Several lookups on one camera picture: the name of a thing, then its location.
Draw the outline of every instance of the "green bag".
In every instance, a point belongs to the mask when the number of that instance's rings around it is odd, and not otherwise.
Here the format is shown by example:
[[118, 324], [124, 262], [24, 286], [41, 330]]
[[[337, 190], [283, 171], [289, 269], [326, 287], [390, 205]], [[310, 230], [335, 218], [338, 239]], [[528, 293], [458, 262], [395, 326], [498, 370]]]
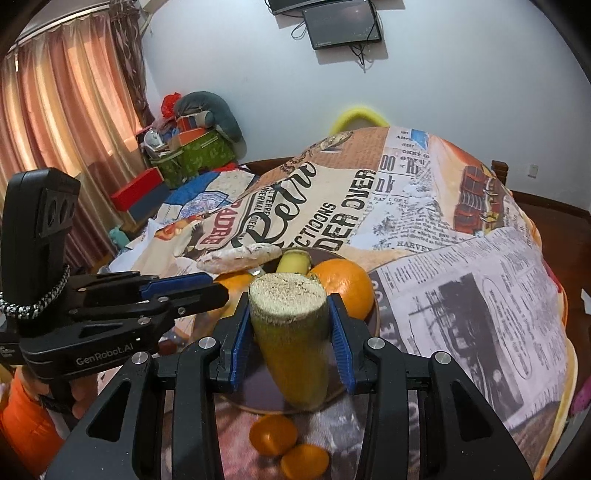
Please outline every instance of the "green bag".
[[199, 175], [201, 169], [211, 170], [234, 160], [236, 155], [228, 142], [217, 133], [210, 131], [185, 146], [180, 160], [187, 177]]
[[150, 163], [154, 167], [158, 167], [164, 183], [171, 189], [178, 189], [185, 181], [187, 176], [184, 173], [182, 165], [183, 151], [179, 150], [169, 155], [168, 157], [161, 158], [160, 160], [150, 160]]
[[158, 167], [168, 188], [174, 190], [199, 175], [200, 170], [224, 166], [235, 158], [228, 142], [216, 131], [210, 131], [173, 154], [150, 162]]

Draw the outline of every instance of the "stacked items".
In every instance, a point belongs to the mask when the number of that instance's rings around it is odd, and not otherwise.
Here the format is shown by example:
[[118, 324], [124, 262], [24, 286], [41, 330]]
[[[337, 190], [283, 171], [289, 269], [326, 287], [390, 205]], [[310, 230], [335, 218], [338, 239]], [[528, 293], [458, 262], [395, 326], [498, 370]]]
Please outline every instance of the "stacked items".
[[124, 225], [135, 226], [155, 215], [169, 195], [170, 189], [160, 171], [149, 168], [111, 195], [111, 201], [115, 209], [123, 213]]
[[160, 169], [169, 188], [176, 189], [187, 180], [236, 158], [230, 143], [240, 141], [242, 133], [228, 105], [218, 95], [210, 92], [194, 92], [184, 97], [178, 93], [168, 95], [162, 113], [163, 119], [154, 122], [152, 131], [159, 135], [164, 146], [146, 147], [146, 151], [150, 163]]

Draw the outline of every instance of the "orange sleeve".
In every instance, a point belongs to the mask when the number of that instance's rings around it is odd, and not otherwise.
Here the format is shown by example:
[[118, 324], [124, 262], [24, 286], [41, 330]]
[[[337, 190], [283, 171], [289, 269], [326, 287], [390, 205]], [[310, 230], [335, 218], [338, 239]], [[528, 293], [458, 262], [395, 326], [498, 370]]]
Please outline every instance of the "orange sleeve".
[[64, 443], [47, 411], [29, 398], [18, 378], [12, 381], [8, 405], [0, 412], [0, 430], [34, 476], [47, 470]]

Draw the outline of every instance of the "blue gripper pad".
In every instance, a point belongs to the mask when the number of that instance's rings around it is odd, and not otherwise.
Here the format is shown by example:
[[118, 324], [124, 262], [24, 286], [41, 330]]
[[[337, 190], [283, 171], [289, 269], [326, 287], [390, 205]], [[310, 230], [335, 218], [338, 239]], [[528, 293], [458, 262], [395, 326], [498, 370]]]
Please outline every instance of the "blue gripper pad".
[[141, 288], [142, 299], [151, 300], [155, 296], [166, 295], [179, 290], [205, 287], [213, 283], [213, 278], [205, 272], [191, 273], [179, 277], [159, 278]]
[[232, 348], [232, 371], [230, 373], [230, 384], [234, 391], [238, 389], [244, 379], [248, 354], [252, 345], [251, 308], [246, 306], [244, 315], [240, 322], [240, 328]]
[[353, 353], [351, 352], [347, 336], [345, 335], [345, 330], [340, 321], [339, 309], [337, 309], [332, 296], [329, 296], [327, 301], [330, 311], [330, 341], [335, 352], [339, 377], [343, 385], [346, 387], [347, 392], [353, 394], [356, 386], [355, 373], [353, 371]]

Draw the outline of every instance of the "curtain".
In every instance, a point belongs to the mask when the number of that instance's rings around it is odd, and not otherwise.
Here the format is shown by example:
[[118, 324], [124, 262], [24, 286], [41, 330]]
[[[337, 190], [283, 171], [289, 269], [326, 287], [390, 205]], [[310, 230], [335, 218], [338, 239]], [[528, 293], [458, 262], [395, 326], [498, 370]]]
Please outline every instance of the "curtain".
[[154, 122], [146, 99], [146, 74], [142, 38], [139, 33], [139, 10], [129, 0], [111, 0], [111, 31], [125, 83], [142, 127]]
[[25, 43], [0, 72], [0, 202], [19, 171], [55, 167], [82, 183], [66, 260], [90, 267], [123, 223], [109, 196], [145, 168], [140, 129], [105, 13]]

